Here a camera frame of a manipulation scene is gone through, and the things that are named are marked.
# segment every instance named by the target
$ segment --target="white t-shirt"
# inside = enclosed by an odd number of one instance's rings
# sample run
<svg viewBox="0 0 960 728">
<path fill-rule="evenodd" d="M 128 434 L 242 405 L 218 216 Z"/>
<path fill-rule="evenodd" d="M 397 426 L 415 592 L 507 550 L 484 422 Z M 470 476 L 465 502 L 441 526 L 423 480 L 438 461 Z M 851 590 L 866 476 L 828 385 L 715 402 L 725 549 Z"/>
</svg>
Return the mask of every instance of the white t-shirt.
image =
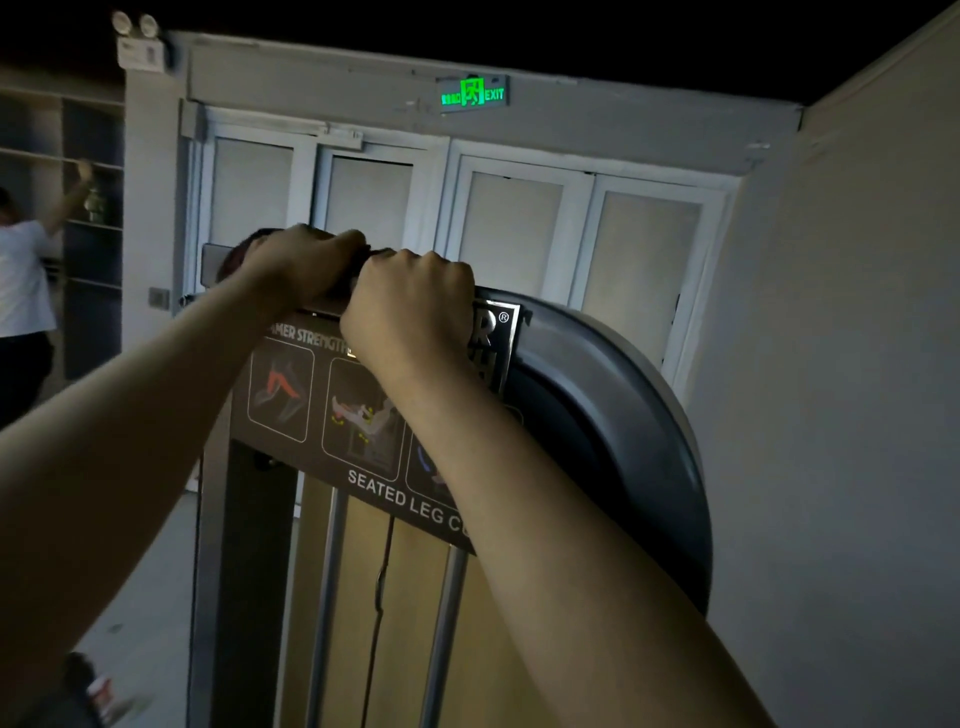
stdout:
<svg viewBox="0 0 960 728">
<path fill-rule="evenodd" d="M 0 228 L 0 338 L 57 327 L 40 262 L 55 254 L 37 220 Z"/>
</svg>

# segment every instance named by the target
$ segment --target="hand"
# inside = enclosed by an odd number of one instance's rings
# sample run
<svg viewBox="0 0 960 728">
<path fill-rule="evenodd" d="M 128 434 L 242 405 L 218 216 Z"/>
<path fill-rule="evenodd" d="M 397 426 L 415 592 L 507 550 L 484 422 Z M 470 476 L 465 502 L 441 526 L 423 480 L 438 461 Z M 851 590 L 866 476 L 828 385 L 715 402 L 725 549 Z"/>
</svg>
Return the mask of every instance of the hand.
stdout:
<svg viewBox="0 0 960 728">
<path fill-rule="evenodd" d="M 86 159 L 77 161 L 77 173 L 80 175 L 80 181 L 84 184 L 93 182 L 93 165 Z"/>
<path fill-rule="evenodd" d="M 366 245 L 360 231 L 331 235 L 295 225 L 254 240 L 237 277 L 266 285 L 277 305 L 289 310 L 328 291 Z"/>
<path fill-rule="evenodd" d="M 387 389 L 397 374 L 467 363 L 472 302 L 473 271 L 466 263 L 432 252 L 375 255 L 360 271 L 340 331 Z"/>
</svg>

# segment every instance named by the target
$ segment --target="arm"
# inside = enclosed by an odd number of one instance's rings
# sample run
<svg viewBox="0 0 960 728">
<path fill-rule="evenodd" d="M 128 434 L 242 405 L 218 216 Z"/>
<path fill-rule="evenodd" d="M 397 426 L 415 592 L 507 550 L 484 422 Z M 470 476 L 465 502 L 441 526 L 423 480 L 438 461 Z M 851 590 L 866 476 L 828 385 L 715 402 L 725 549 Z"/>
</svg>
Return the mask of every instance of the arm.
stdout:
<svg viewBox="0 0 960 728">
<path fill-rule="evenodd" d="M 84 206 L 84 200 L 90 194 L 90 188 L 93 186 L 93 165 L 85 160 L 78 161 L 77 171 L 80 173 L 80 181 L 63 195 L 52 210 L 39 219 L 40 225 L 48 235 L 53 235 L 62 228 L 63 223 Z"/>
<path fill-rule="evenodd" d="M 0 724 L 126 581 L 266 327 L 325 291 L 363 243 L 316 234 L 272 236 L 156 339 L 0 433 Z"/>
<path fill-rule="evenodd" d="M 341 327 L 444 474 L 562 724 L 771 725 L 680 589 L 470 368 L 472 291 L 468 272 L 438 257 L 374 258 Z"/>
</svg>

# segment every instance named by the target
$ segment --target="guide rod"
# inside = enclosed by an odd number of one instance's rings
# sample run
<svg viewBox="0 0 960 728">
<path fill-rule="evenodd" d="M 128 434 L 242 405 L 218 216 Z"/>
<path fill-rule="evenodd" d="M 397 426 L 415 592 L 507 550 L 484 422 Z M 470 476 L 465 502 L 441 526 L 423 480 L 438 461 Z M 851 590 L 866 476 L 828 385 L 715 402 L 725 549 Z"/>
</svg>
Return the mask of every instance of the guide rod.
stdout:
<svg viewBox="0 0 960 728">
<path fill-rule="evenodd" d="M 340 579 L 340 560 L 344 552 L 344 532 L 347 530 L 349 496 L 334 488 L 330 497 L 330 519 L 326 525 L 324 576 L 320 583 L 320 610 L 317 615 L 317 637 L 313 644 L 313 667 L 310 672 L 310 693 L 307 697 L 306 724 L 320 725 L 321 707 L 326 687 L 326 664 L 330 656 L 333 632 L 333 610 L 337 601 L 337 582 Z"/>
<path fill-rule="evenodd" d="M 423 707 L 420 710 L 420 728 L 437 728 L 440 724 L 446 671 L 450 666 L 453 633 L 457 629 L 460 596 L 464 592 L 464 577 L 467 574 L 467 556 L 466 551 L 456 546 L 451 546 L 446 556 L 444 588 L 440 593 L 440 609 L 437 612 L 437 626 L 434 629 L 433 647 L 430 650 L 430 666 L 426 673 L 426 691 L 423 693 Z"/>
</svg>

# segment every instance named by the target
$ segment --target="shelving unit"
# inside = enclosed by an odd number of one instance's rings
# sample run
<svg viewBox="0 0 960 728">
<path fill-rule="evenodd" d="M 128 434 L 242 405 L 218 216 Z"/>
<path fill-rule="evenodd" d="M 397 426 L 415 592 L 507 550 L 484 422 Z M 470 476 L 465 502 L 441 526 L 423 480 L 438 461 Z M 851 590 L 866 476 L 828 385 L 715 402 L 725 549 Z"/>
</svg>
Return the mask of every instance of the shelving unit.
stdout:
<svg viewBox="0 0 960 728">
<path fill-rule="evenodd" d="M 123 285 L 123 135 L 121 89 L 57 93 L 49 80 L 32 90 L 0 78 L 0 186 L 28 217 L 55 205 L 89 159 L 108 200 L 103 222 L 69 220 L 55 239 L 60 254 L 44 260 L 59 328 L 50 397 L 120 352 Z"/>
</svg>

